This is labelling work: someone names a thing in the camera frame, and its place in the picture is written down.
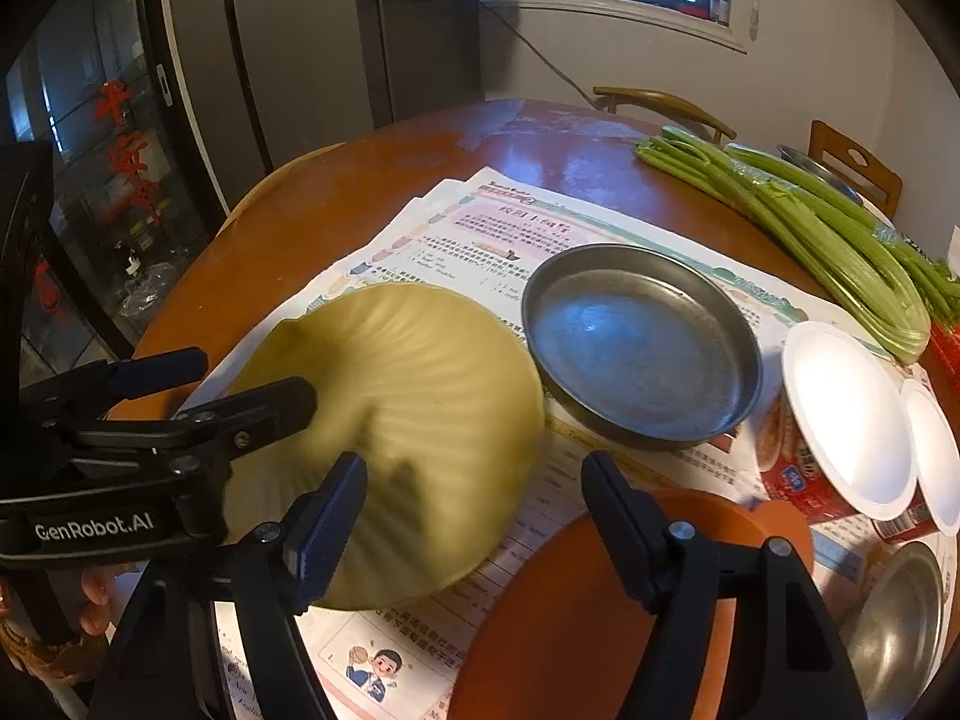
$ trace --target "blue logo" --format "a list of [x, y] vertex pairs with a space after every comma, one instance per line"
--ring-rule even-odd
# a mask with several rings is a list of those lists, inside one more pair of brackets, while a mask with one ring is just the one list
[[788, 483], [791, 488], [793, 488], [794, 493], [799, 493], [800, 490], [803, 490], [806, 487], [806, 482], [803, 480], [803, 474], [800, 474], [797, 466], [786, 466], [786, 468], [781, 471], [781, 476], [784, 477], [784, 482]]

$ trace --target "cable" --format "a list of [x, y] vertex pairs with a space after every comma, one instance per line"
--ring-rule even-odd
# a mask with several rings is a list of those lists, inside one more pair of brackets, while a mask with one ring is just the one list
[[498, 19], [501, 21], [501, 23], [503, 23], [503, 25], [504, 25], [508, 30], [510, 30], [510, 32], [512, 32], [512, 33], [514, 33], [515, 35], [517, 35], [517, 38], [520, 38], [520, 40], [521, 40], [522, 42], [524, 42], [524, 43], [526, 44], [526, 46], [529, 47], [529, 49], [530, 49], [532, 52], [534, 52], [534, 54], [539, 58], [539, 60], [541, 60], [542, 63], [544, 63], [544, 65], [548, 66], [552, 71], [554, 71], [554, 73], [558, 74], [558, 76], [560, 76], [560, 78], [563, 79], [567, 84], [569, 84], [569, 85], [572, 86], [574, 89], [576, 89], [576, 90], [577, 90], [577, 94], [580, 95], [580, 97], [582, 97], [584, 100], [587, 100], [587, 104], [588, 104], [591, 108], [593, 108], [593, 109], [596, 109], [596, 108], [597, 108], [596, 101], [595, 101], [590, 95], [588, 95], [588, 94], [577, 84], [576, 81], [574, 81], [570, 76], [567, 76], [567, 75], [566, 75], [560, 68], [558, 68], [553, 62], [551, 62], [549, 59], [547, 59], [547, 58], [536, 48], [536, 46], [534, 46], [533, 43], [531, 43], [529, 40], [527, 40], [525, 37], [523, 37], [523, 35], [521, 35], [521, 34], [517, 31], [517, 28], [515, 28], [510, 22], [508, 22], [506, 19], [504, 19], [503, 16], [501, 16], [499, 13], [496, 12], [496, 10], [493, 10], [493, 8], [491, 8], [491, 6], [489, 6], [488, 4], [486, 4], [486, 2], [483, 2], [483, 1], [480, 1], [480, 0], [477, 0], [477, 2], [480, 4], [480, 7], [482, 7], [484, 10], [488, 10], [488, 11], [490, 11], [491, 13], [493, 13], [493, 15], [495, 15], [496, 18], [498, 18]]

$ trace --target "scalloped yellow plate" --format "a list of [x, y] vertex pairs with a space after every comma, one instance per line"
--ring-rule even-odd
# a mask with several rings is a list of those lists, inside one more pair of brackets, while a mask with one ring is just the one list
[[317, 413], [233, 463], [230, 538], [280, 520], [344, 450], [367, 502], [320, 604], [400, 605], [474, 570], [510, 524], [536, 459], [544, 395], [520, 340], [469, 298], [381, 284], [275, 327], [230, 388], [304, 376]]

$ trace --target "cartoon boy illustration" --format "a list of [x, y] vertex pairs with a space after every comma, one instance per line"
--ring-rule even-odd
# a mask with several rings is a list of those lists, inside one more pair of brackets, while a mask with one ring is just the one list
[[[370, 662], [369, 668], [356, 668]], [[363, 647], [352, 647], [347, 664], [347, 678], [360, 690], [378, 703], [383, 702], [387, 688], [395, 688], [397, 683], [392, 677], [403, 668], [400, 654], [392, 650], [378, 650], [373, 660]]]

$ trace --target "wooden table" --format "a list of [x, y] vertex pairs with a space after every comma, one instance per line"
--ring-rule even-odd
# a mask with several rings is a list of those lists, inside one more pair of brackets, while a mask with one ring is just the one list
[[[586, 108], [496, 100], [410, 119], [346, 143], [296, 166], [210, 244], [167, 298], [137, 355], [200, 346], [214, 367], [272, 309], [371, 240], [411, 197], [486, 165], [649, 221], [827, 298], [745, 218], [635, 159], [631, 146], [655, 130]], [[933, 355], [920, 361], [956, 433], [960, 401]], [[124, 403], [113, 414], [164, 418], [190, 389]], [[954, 599], [949, 642], [957, 633], [957, 608]]]

